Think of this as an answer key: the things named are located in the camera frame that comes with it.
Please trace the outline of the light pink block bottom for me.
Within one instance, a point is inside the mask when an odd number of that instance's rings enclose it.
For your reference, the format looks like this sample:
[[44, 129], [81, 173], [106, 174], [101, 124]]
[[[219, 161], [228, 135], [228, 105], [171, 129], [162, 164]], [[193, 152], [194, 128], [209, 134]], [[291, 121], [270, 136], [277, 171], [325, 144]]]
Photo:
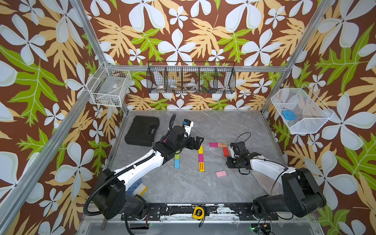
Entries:
[[226, 173], [225, 170], [216, 172], [216, 177], [217, 178], [225, 177], [225, 176], [227, 176], [227, 173]]

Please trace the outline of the yellow red striped block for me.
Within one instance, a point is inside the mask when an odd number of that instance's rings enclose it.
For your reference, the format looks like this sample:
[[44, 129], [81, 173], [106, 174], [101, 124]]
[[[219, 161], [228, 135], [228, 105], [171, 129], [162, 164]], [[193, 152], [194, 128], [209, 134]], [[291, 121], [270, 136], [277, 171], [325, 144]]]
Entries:
[[205, 164], [204, 162], [199, 162], [199, 171], [204, 172], [205, 171]]

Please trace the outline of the blue block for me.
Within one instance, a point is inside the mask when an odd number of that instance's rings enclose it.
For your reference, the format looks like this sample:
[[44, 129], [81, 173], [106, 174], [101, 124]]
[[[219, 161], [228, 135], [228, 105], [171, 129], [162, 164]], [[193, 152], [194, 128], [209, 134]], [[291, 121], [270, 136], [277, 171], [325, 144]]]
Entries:
[[175, 159], [174, 160], [174, 168], [175, 169], [179, 169], [180, 168], [180, 160], [179, 159]]

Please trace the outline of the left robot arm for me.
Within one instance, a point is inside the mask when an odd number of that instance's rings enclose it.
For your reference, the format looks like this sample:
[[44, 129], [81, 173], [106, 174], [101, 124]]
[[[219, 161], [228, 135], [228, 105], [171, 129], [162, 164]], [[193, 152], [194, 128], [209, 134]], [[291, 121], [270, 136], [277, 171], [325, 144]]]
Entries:
[[84, 204], [84, 214], [101, 214], [107, 220], [117, 214], [144, 218], [148, 203], [138, 194], [127, 195], [127, 189], [152, 170], [173, 159], [183, 149], [198, 150], [204, 139], [190, 136], [193, 125], [192, 121], [185, 119], [182, 125], [169, 127], [168, 132], [153, 143], [152, 149], [137, 161], [115, 171], [104, 170]]

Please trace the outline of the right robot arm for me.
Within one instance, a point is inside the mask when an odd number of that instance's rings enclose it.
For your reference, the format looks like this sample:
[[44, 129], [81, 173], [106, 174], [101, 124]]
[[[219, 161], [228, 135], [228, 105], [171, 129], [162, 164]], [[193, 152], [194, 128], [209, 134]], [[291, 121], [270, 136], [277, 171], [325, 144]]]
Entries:
[[269, 160], [256, 152], [249, 152], [244, 142], [230, 144], [231, 156], [227, 167], [237, 169], [240, 174], [244, 168], [256, 171], [282, 185], [283, 193], [270, 193], [253, 200], [252, 215], [255, 218], [278, 219], [277, 212], [290, 212], [293, 216], [304, 217], [326, 206], [327, 201], [312, 173], [307, 168], [296, 169]]

